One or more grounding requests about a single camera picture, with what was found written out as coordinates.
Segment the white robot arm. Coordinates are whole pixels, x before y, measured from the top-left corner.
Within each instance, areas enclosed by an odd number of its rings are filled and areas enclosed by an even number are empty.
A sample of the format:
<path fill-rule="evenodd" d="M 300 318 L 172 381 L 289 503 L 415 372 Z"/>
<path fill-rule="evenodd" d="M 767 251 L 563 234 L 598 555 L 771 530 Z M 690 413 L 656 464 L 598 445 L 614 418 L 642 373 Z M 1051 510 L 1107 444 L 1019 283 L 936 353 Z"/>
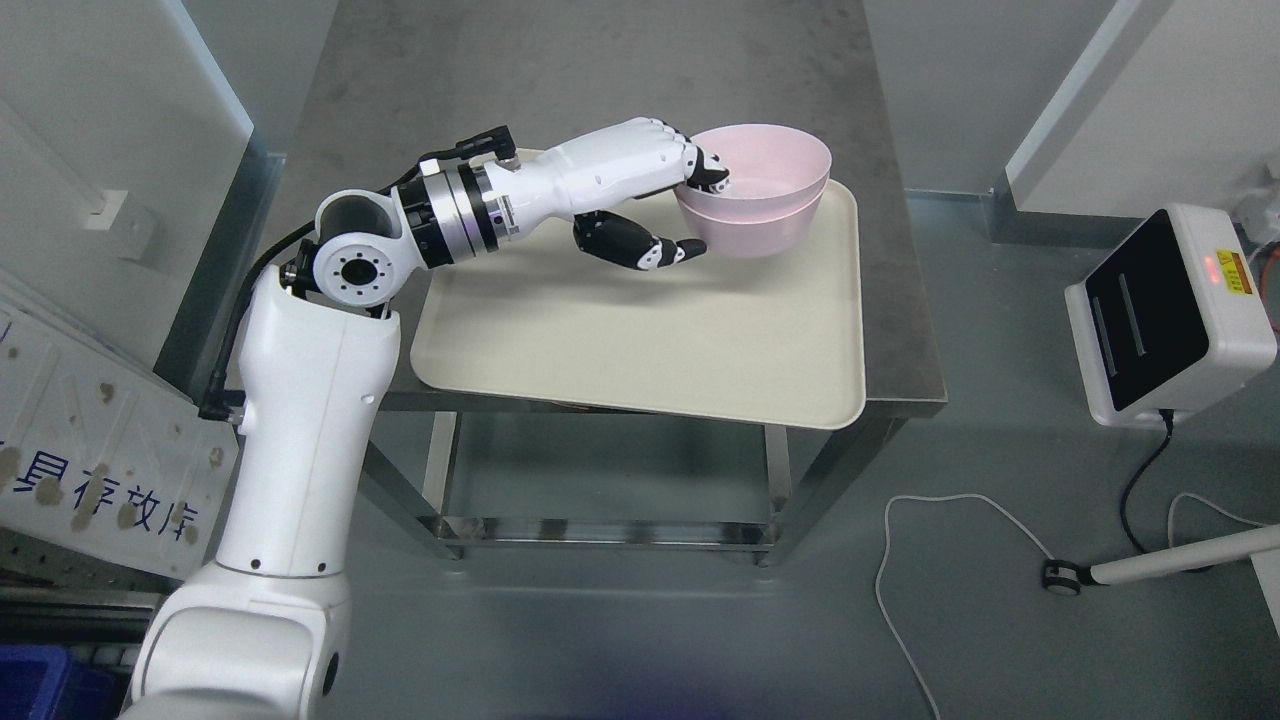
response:
<path fill-rule="evenodd" d="M 504 126 L 424 154 L 380 190 L 325 199 L 251 266 L 198 401 L 238 420 L 239 470 L 211 561 L 157 610 L 125 719 L 311 719 L 349 641 L 349 524 L 401 348 L 390 300 L 417 269 L 494 252 L 520 224 L 490 172 Z"/>

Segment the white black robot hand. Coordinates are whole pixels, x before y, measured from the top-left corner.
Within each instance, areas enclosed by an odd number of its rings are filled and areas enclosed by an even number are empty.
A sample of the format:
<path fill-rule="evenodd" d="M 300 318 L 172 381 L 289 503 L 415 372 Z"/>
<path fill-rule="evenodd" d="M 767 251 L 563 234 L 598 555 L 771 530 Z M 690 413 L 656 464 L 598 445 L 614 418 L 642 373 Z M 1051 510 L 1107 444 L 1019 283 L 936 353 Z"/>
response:
<path fill-rule="evenodd" d="M 617 206 L 681 184 L 705 193 L 730 186 L 730 169 L 717 155 L 652 117 L 564 141 L 515 170 L 488 161 L 485 172 L 507 201 L 506 224 L 516 237 L 559 218 L 571 223 L 580 251 L 639 272 L 699 258 L 707 245 L 654 234 L 614 213 Z"/>

